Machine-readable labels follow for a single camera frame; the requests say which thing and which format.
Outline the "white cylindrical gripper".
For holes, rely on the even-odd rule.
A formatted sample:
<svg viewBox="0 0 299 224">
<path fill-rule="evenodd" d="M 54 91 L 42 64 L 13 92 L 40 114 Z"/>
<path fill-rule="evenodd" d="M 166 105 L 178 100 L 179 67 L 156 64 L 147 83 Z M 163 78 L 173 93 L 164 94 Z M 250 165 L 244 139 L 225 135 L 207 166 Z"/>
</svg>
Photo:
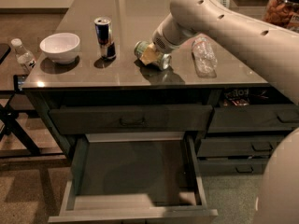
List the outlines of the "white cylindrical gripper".
<svg viewBox="0 0 299 224">
<path fill-rule="evenodd" d="M 197 33 L 178 24 L 171 14 L 161 22 L 152 35 L 152 42 L 144 45 L 139 60 L 144 64 L 158 62 L 163 54 L 169 54 L 178 49 L 188 39 Z"/>
</svg>

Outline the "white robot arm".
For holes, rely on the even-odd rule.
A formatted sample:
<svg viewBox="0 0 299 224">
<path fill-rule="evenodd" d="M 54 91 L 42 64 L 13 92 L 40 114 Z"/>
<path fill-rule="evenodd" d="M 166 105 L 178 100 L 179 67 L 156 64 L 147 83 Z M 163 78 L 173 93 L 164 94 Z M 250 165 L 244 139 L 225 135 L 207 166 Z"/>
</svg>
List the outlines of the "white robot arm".
<svg viewBox="0 0 299 224">
<path fill-rule="evenodd" d="M 217 0 L 170 0 L 169 8 L 142 62 L 151 63 L 203 33 L 299 105 L 296 32 L 233 12 Z M 299 129 L 283 139 L 266 165 L 253 224 L 299 224 Z"/>
</svg>

